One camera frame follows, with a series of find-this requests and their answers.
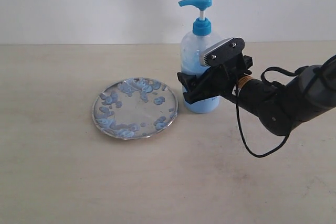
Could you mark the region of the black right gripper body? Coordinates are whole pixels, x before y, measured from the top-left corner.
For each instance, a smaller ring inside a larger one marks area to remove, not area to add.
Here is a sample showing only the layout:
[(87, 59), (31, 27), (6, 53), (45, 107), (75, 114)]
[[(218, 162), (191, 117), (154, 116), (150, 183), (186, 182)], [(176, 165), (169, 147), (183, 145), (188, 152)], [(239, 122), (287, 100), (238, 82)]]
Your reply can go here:
[(216, 63), (216, 66), (210, 67), (209, 94), (234, 101), (238, 79), (251, 75), (249, 68), (253, 66), (252, 57), (237, 54), (234, 56), (217, 55), (215, 59), (211, 56), (211, 59), (211, 63)]

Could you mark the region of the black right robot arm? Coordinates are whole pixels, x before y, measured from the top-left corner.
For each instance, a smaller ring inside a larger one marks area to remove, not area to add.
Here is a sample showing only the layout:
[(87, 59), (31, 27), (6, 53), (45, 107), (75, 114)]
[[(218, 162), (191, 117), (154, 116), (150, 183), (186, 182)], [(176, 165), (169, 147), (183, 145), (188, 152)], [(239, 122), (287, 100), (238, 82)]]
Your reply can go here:
[(279, 67), (266, 69), (292, 77), (286, 85), (269, 82), (263, 74), (260, 79), (251, 77), (252, 65), (250, 56), (238, 54), (222, 59), (199, 77), (179, 72), (177, 78), (185, 88), (183, 97), (188, 104), (221, 96), (258, 117), (276, 136), (285, 136), (335, 108), (335, 57), (295, 72)]

